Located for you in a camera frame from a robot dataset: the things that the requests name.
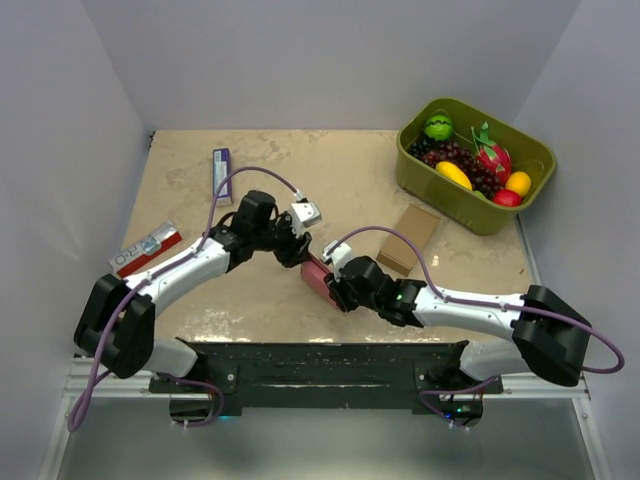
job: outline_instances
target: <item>green fruit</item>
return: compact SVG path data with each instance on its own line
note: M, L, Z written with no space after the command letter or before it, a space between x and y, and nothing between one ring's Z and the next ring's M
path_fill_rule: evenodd
M424 134L434 140L447 140L453 135L453 123L446 115L434 115L427 120L424 126Z

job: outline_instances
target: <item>purple package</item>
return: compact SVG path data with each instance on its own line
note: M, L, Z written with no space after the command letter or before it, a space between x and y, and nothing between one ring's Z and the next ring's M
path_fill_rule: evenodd
M231 153L228 148L216 148L213 151L213 191L218 189L220 182L231 172ZM233 204L231 197L231 180L222 187L218 195L217 205L224 207Z

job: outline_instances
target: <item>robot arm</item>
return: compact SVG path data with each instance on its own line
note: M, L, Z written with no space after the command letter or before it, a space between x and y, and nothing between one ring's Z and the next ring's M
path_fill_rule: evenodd
M430 372L431 382L439 388L464 388L487 377L526 371L558 385L578 384L589 334L519 310L535 307L591 326L545 287L532 285L527 293L515 295L436 287L439 295L424 281L394 280L370 257L354 257L348 245L333 249L334 245L327 246L325 252L331 253L323 255L323 261L334 266L325 283L342 311L362 306L396 326L450 326L498 337L488 343L462 342L455 362Z
M305 228L322 219L314 203L297 201L276 214L275 199L252 190L245 195L229 226L219 223L209 236L199 238L186 250L147 271L120 279L105 275L94 285L74 342L94 355L105 326L118 304L139 288L123 309L109 334L101 363L120 378L140 370L189 374L197 353L180 340L155 340L155 319L173 302L198 285L221 276L246 262L254 251L273 252L287 268L310 258L311 236Z

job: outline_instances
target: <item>brown box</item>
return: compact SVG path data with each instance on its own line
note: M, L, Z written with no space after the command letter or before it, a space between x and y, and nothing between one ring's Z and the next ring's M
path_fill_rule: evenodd
M409 205L393 228L409 238L422 252L439 221L439 217L415 205ZM404 276L409 275L418 261L411 247L391 234L380 247L377 260Z

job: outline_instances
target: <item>cardboard box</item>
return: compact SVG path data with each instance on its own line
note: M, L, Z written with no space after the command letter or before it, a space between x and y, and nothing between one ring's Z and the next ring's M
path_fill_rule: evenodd
M113 271L122 278L141 269L161 253L182 240L178 229L171 222L165 222L149 235L109 260Z
M439 221L439 217L415 205L409 205L393 228L408 237L422 252ZM404 276L409 275L418 262L411 247L391 234L380 247L377 260Z

